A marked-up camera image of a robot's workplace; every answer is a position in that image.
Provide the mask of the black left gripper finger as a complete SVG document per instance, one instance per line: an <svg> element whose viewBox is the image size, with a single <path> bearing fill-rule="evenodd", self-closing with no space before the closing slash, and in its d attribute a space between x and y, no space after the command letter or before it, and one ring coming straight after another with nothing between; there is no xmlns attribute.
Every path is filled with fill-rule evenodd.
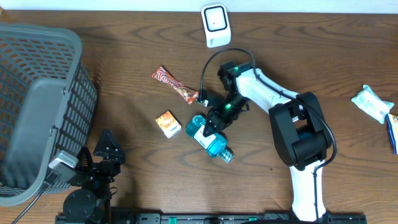
<svg viewBox="0 0 398 224"><path fill-rule="evenodd" d="M87 147L82 147L77 155L78 164L76 170L79 172L88 173L93 168L93 160L91 152Z"/></svg>
<svg viewBox="0 0 398 224"><path fill-rule="evenodd" d="M93 155L117 164L123 164L126 161L125 152L121 149L109 129L102 130Z"/></svg>

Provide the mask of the teal mouthwash bottle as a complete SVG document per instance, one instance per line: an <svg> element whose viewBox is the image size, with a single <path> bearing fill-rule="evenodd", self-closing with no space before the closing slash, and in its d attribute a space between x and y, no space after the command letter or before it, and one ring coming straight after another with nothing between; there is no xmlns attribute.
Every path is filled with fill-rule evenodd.
<svg viewBox="0 0 398 224"><path fill-rule="evenodd" d="M228 147L227 139L218 133L204 137L204 128L205 118L202 115L196 115L187 125L185 132L188 136L196 140L196 142L199 143L202 148L204 148L210 157L219 157L227 164L232 162L234 159L234 154L233 151Z"/></svg>

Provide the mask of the orange snack packet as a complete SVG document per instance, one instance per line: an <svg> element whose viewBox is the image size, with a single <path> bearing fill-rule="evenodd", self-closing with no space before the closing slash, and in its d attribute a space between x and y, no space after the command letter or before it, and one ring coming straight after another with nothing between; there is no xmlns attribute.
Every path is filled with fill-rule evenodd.
<svg viewBox="0 0 398 224"><path fill-rule="evenodd" d="M155 122L167 138L174 137L182 129L182 125L177 118L168 110L155 119Z"/></svg>

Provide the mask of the red brown snack bag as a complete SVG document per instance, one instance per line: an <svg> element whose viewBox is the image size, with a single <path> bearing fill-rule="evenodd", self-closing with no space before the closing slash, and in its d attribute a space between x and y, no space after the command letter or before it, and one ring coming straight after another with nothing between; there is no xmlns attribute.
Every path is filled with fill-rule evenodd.
<svg viewBox="0 0 398 224"><path fill-rule="evenodd" d="M199 96L199 91L185 86L177 80L164 66L158 67L152 74L152 78L170 85L189 105L193 104Z"/></svg>

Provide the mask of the pale green wet wipes pack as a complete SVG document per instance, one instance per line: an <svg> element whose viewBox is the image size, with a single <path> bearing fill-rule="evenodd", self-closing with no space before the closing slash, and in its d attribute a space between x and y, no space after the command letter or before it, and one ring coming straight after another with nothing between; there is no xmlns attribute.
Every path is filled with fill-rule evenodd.
<svg viewBox="0 0 398 224"><path fill-rule="evenodd" d="M351 101L380 124L384 124L386 116L394 106L393 102L381 100L369 85L363 85L363 90L353 97Z"/></svg>

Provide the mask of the yellow snack bag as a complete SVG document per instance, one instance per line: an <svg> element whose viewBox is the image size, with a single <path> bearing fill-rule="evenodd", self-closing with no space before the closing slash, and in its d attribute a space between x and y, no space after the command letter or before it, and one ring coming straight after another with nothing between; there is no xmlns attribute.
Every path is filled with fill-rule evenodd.
<svg viewBox="0 0 398 224"><path fill-rule="evenodd" d="M387 119L387 130L389 133L389 138L392 145L392 151L394 155L397 155L397 143L398 143L398 122L397 116L393 114L388 114Z"/></svg>

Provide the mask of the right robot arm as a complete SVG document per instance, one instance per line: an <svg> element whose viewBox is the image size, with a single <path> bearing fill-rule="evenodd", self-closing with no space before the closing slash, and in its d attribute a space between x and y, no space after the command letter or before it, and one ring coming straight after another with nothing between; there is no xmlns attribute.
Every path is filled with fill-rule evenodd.
<svg viewBox="0 0 398 224"><path fill-rule="evenodd" d="M326 151L335 141L316 96L287 90L250 63L226 62L217 76L228 96L209 110L203 135L208 137L226 129L249 101L257 104L268 114L275 149L290 169L294 215L301 221L319 221L326 213L322 169Z"/></svg>

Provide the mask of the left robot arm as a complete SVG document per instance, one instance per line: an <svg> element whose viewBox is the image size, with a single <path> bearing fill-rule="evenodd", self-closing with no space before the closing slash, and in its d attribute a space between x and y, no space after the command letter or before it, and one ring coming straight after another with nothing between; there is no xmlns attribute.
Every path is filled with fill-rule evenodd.
<svg viewBox="0 0 398 224"><path fill-rule="evenodd" d="M111 187L125 163L125 152L108 129L102 130L93 153L81 148L78 164L70 179L78 187L63 203L64 223L135 223L132 212L111 206L112 196L118 191Z"/></svg>

